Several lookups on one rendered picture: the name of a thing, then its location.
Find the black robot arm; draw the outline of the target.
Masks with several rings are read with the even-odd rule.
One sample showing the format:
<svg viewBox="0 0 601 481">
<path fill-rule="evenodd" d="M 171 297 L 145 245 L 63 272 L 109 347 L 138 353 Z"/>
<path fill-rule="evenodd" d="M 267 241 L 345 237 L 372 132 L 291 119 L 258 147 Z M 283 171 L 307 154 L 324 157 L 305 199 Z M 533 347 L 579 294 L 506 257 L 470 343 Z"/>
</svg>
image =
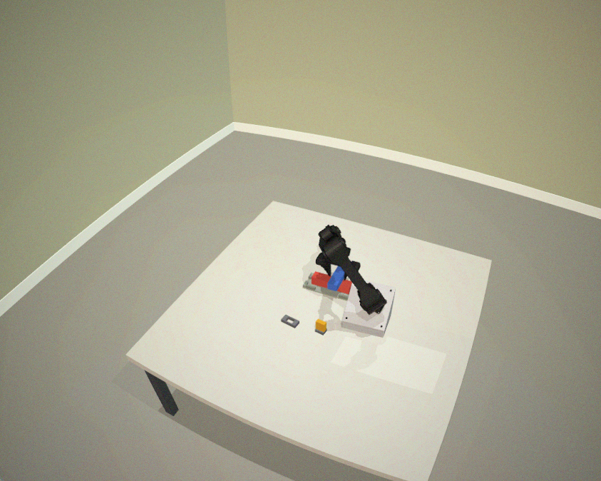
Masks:
<svg viewBox="0 0 601 481">
<path fill-rule="evenodd" d="M 357 288 L 357 294 L 360 299 L 360 306 L 369 315 L 373 312 L 380 314 L 387 303 L 379 289 L 371 283 L 366 283 L 359 271 L 348 259 L 350 248 L 346 245 L 346 240 L 342 238 L 340 229 L 335 225 L 327 225 L 325 229 L 318 233 L 319 247 L 324 256 L 332 263 L 340 265 L 344 273 Z"/>
</svg>

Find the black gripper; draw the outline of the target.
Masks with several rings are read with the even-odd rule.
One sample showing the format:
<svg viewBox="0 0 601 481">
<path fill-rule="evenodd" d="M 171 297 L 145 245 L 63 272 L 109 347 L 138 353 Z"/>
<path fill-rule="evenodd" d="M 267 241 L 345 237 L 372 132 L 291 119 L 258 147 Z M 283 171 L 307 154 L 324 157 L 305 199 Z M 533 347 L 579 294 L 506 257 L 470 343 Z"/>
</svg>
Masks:
<svg viewBox="0 0 601 481">
<path fill-rule="evenodd" d="M 351 263 L 354 265 L 354 267 L 359 271 L 361 264 L 355 261 L 351 261 Z M 328 258 L 326 258 L 324 256 L 323 253 L 320 253 L 316 259 L 316 264 L 320 265 L 321 267 L 323 267 L 323 269 L 325 269 L 325 271 L 327 272 L 327 274 L 329 275 L 329 277 L 331 277 L 332 274 L 332 268 L 331 268 L 331 264 L 332 265 L 337 265 L 332 263 Z M 337 265 L 339 267 L 341 267 L 340 265 Z M 346 280 L 347 275 L 344 274 L 344 280 Z"/>
</svg>

